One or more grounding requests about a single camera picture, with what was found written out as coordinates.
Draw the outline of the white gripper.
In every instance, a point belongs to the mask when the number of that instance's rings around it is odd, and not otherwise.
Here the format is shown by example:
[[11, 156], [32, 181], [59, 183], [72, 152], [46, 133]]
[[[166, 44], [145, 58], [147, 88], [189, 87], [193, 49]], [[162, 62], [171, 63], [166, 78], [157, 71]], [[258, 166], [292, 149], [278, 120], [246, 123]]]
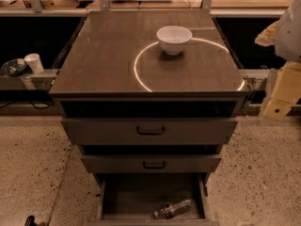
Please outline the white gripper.
[[[267, 47], [275, 44], [278, 22], [267, 26], [255, 39], [255, 43]], [[263, 110], [263, 116], [271, 121], [282, 121], [301, 98], [301, 63], [287, 61], [277, 72], [271, 100]]]

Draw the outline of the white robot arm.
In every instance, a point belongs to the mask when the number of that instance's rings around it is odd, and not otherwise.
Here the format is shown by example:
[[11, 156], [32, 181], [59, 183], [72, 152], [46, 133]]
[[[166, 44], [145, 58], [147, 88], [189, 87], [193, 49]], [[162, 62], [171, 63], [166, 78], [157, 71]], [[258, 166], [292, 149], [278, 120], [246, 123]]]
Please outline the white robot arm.
[[255, 43], [274, 45], [275, 54], [286, 60], [261, 110], [266, 119], [282, 121], [301, 99], [301, 0], [294, 0], [278, 21], [257, 36]]

